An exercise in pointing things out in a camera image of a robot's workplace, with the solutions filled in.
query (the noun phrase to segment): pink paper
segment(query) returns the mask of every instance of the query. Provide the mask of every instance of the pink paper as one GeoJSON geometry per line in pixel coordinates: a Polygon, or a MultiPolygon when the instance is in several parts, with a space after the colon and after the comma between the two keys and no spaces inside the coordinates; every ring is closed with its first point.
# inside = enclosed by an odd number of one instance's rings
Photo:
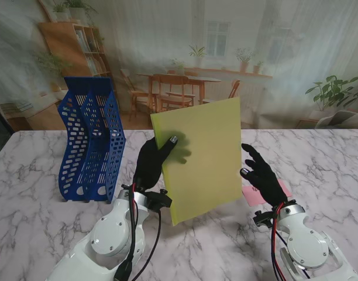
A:
{"type": "MultiPolygon", "coordinates": [[[[283,181],[278,180],[278,182],[282,187],[285,195],[287,195],[287,197],[292,196],[292,193],[290,193],[290,191],[286,188],[283,181]]],[[[262,198],[261,193],[254,186],[243,186],[243,194],[248,202],[248,205],[251,207],[266,203],[266,201],[262,198]]]]}

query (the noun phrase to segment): wooden table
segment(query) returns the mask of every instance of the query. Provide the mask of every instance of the wooden table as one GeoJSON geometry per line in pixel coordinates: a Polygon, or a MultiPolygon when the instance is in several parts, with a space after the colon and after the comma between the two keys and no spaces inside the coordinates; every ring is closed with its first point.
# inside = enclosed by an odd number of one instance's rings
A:
{"type": "MultiPolygon", "coordinates": [[[[152,110],[152,92],[153,92],[153,75],[152,73],[136,73],[139,76],[146,76],[149,78],[149,108],[152,110]]],[[[205,98],[205,82],[221,82],[221,80],[211,77],[197,77],[197,76],[187,76],[190,80],[188,81],[189,85],[198,85],[199,86],[199,103],[202,104],[202,100],[205,98]]]]}

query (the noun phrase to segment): yellow board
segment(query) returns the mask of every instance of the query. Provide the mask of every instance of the yellow board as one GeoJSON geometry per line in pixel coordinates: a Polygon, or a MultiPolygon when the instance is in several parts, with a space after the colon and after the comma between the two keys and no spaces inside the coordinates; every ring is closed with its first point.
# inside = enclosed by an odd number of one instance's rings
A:
{"type": "Polygon", "coordinates": [[[159,148],[169,137],[178,137],[163,164],[163,179],[173,199],[173,225],[242,196],[239,98],[151,118],[159,148]]]}

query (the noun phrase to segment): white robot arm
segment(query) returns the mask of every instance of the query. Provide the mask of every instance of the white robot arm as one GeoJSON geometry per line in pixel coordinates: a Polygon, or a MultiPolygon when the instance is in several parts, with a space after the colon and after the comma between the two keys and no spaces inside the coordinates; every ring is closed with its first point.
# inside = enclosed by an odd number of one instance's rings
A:
{"type": "MultiPolygon", "coordinates": [[[[145,248],[143,221],[148,217],[148,208],[157,207],[157,201],[149,199],[149,194],[166,197],[165,194],[149,192],[134,193],[138,207],[135,250],[132,266],[137,264],[145,248]]],[[[105,265],[105,258],[124,255],[127,258],[131,245],[131,221],[129,214],[128,191],[121,190],[112,211],[103,216],[69,253],[53,269],[47,281],[119,281],[115,277],[122,262],[105,265]]]]}
{"type": "MultiPolygon", "coordinates": [[[[257,226],[271,226],[271,213],[256,212],[253,218],[257,226]]],[[[351,267],[342,251],[325,232],[318,233],[304,225],[309,216],[304,208],[294,200],[286,204],[277,217],[277,229],[287,233],[287,248],[281,248],[281,258],[293,280],[305,280],[303,269],[317,269],[332,256],[338,268],[322,276],[311,278],[313,281],[358,281],[356,271],[351,267]]]]}

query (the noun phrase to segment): blue file organizer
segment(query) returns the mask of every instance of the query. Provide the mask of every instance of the blue file organizer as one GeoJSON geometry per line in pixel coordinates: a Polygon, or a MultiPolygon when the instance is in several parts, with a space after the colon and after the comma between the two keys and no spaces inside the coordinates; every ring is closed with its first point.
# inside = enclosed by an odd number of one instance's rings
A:
{"type": "Polygon", "coordinates": [[[65,80],[68,93],[58,108],[68,132],[58,181],[61,194],[66,200],[111,202],[126,140],[111,80],[98,77],[65,80]],[[69,99],[80,120],[77,125],[69,122],[66,115],[69,99]]]}

